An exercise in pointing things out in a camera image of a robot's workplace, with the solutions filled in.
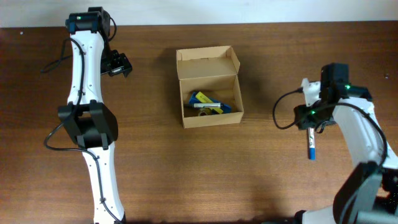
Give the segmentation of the yellow highlighter pen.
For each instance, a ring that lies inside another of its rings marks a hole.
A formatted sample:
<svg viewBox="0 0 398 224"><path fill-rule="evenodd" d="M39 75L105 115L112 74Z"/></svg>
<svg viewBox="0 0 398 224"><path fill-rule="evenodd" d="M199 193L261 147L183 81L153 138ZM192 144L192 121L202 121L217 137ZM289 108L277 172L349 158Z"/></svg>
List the yellow highlighter pen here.
<svg viewBox="0 0 398 224"><path fill-rule="evenodd" d="M216 100L212 100L211 98L207 97L200 91L198 93L196 93L195 98L198 101L200 101L201 103L216 103ZM210 110L214 114L223 114L224 113L224 110L221 109L220 107L211 107Z"/></svg>

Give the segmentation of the white marker black cap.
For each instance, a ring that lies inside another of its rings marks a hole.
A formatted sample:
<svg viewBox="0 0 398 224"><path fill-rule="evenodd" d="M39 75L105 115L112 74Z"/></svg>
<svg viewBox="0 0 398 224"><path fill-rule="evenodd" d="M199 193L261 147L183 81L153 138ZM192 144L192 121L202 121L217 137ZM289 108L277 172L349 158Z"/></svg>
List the white marker black cap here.
<svg viewBox="0 0 398 224"><path fill-rule="evenodd" d="M192 103L184 104L185 108L221 108L222 103Z"/></svg>

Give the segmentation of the yellow adhesive tape roll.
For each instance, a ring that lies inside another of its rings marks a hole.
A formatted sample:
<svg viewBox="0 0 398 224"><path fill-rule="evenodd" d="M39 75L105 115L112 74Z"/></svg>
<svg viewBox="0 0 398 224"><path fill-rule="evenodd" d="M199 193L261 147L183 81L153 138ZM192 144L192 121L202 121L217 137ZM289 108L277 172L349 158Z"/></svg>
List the yellow adhesive tape roll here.
<svg viewBox="0 0 398 224"><path fill-rule="evenodd" d="M212 115L213 112L210 108L200 108L198 110L198 116L208 116L208 115Z"/></svg>

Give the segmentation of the brown cardboard box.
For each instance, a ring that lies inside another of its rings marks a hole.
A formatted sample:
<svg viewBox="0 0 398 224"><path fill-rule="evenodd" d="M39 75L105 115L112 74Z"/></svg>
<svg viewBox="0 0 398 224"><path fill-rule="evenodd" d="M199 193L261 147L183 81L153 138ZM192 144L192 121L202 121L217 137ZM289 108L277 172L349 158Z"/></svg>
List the brown cardboard box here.
<svg viewBox="0 0 398 224"><path fill-rule="evenodd" d="M180 49L176 51L176 61L185 129L241 122L244 107L238 79L240 61L232 46ZM200 116L198 109L187 106L199 92L230 106L231 111Z"/></svg>

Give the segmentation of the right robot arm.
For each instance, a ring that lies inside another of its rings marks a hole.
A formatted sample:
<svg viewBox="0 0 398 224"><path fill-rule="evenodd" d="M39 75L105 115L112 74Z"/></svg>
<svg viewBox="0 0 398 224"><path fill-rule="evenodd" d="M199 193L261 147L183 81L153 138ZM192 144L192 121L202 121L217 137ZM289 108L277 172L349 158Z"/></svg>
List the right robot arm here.
<svg viewBox="0 0 398 224"><path fill-rule="evenodd" d="M378 124L369 90L352 85L342 63L323 66L320 81L303 80L301 87L305 104L295 107L295 124L319 131L337 124L354 170L331 206L299 211L294 222L397 223L397 155Z"/></svg>

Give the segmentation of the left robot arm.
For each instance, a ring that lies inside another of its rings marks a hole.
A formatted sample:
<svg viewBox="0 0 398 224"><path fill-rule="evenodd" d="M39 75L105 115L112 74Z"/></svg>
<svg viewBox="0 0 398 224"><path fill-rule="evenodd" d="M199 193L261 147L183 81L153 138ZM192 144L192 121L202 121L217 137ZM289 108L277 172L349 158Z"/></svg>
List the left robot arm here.
<svg viewBox="0 0 398 224"><path fill-rule="evenodd" d="M126 221L114 168L118 122L101 93L102 75L126 77L132 71L126 55L109 45L115 36L110 31L113 24L102 7L71 13L65 21L73 49L72 85L58 117L85 158L94 200L93 223Z"/></svg>

